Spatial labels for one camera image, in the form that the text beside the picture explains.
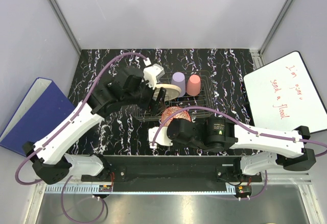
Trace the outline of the cream and blue plate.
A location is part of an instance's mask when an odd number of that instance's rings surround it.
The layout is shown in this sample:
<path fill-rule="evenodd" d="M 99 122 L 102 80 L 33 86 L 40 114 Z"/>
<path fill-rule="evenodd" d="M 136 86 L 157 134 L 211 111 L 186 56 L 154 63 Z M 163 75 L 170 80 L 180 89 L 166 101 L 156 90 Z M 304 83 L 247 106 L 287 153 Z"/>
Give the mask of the cream and blue plate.
<path fill-rule="evenodd" d="M 170 100 L 176 99 L 181 94 L 181 89 L 176 85 L 157 84 L 155 87 L 156 87 L 156 90 L 155 90 L 155 93 L 154 93 L 154 97 L 158 96 L 160 88 L 164 88 L 166 90 L 165 101 L 170 101 Z"/>

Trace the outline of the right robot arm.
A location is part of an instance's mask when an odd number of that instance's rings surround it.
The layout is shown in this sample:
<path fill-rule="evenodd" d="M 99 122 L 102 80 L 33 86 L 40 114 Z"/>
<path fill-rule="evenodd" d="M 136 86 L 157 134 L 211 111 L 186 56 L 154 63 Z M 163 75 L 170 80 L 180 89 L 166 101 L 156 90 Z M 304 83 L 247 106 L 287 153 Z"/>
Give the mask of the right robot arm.
<path fill-rule="evenodd" d="M 301 142 L 302 138 L 309 136 L 307 129 L 301 127 L 286 133 L 273 131 L 272 137 L 263 135 L 265 129 L 256 133 L 249 132 L 249 129 L 249 126 L 237 125 L 213 115 L 202 125 L 184 118 L 173 118 L 162 129 L 158 139 L 174 147 L 192 147 L 204 152 L 218 153 L 241 148 L 261 151 L 260 154 L 234 160 L 233 168 L 227 171 L 226 177 L 240 182 L 264 170 L 306 171 L 316 163 L 314 151 Z"/>

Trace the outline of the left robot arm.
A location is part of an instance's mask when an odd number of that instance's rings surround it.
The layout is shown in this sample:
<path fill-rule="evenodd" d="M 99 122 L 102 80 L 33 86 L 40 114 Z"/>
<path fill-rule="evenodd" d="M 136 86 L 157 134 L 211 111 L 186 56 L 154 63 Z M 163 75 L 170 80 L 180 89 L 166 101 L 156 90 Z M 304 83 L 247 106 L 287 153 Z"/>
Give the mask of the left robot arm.
<path fill-rule="evenodd" d="M 113 79 L 100 78 L 86 102 L 80 102 L 60 125 L 36 143 L 23 145 L 36 175 L 49 185 L 69 176 L 81 175 L 96 181 L 109 179 L 111 166 L 103 156 L 70 155 L 67 150 L 92 127 L 123 106 L 137 105 L 152 114 L 157 113 L 164 103 L 166 90 L 160 88 L 154 98 L 155 86 L 164 73 L 163 67 L 153 64 L 144 70 L 128 66 Z"/>

